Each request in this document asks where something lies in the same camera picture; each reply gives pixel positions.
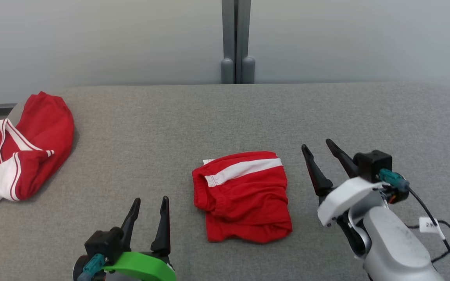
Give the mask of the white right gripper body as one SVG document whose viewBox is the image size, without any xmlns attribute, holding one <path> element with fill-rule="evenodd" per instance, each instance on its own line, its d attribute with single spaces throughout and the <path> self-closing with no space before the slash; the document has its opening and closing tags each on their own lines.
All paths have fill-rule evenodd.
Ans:
<svg viewBox="0 0 450 281">
<path fill-rule="evenodd" d="M 330 192 L 318 207 L 318 219 L 323 226 L 349 212 L 350 219 L 363 218 L 373 207 L 385 207 L 380 192 L 382 183 L 371 183 L 361 177 L 350 178 Z"/>
</svg>

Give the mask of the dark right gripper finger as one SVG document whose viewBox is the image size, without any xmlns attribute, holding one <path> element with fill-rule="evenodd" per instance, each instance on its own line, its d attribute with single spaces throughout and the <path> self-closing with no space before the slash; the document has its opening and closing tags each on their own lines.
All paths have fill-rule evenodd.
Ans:
<svg viewBox="0 0 450 281">
<path fill-rule="evenodd" d="M 332 181 L 321 172 L 314 160 L 314 155 L 311 153 L 306 144 L 302 145 L 301 150 L 305 158 L 305 163 L 315 194 L 317 196 L 327 196 L 333 190 Z"/>
<path fill-rule="evenodd" d="M 357 177 L 359 175 L 359 167 L 354 163 L 353 159 L 337 146 L 333 140 L 326 139 L 326 144 L 332 155 L 339 160 L 349 178 Z"/>
</svg>

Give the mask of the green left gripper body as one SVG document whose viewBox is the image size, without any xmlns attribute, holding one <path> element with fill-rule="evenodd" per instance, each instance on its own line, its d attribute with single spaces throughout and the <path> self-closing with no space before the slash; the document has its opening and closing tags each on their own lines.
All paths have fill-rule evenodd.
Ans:
<svg viewBox="0 0 450 281">
<path fill-rule="evenodd" d="M 113 265 L 104 265 L 104 271 L 114 271 L 141 281 L 176 280 L 175 271 L 167 261 L 133 251 L 121 254 Z"/>
</svg>

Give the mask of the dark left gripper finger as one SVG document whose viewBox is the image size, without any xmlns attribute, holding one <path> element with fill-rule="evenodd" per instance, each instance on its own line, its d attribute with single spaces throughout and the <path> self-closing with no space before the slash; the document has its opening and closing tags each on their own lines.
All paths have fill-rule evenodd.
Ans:
<svg viewBox="0 0 450 281">
<path fill-rule="evenodd" d="M 150 250 L 157 256 L 168 256 L 170 254 L 170 202 L 168 196 L 162 198 L 159 213 L 161 218 Z"/>
<path fill-rule="evenodd" d="M 138 197 L 134 199 L 129 212 L 125 217 L 123 225 L 121 226 L 121 229 L 123 230 L 123 238 L 121 239 L 123 250 L 131 250 L 130 243 L 132 240 L 133 227 L 134 223 L 139 217 L 140 206 L 141 206 L 141 199 Z"/>
</svg>

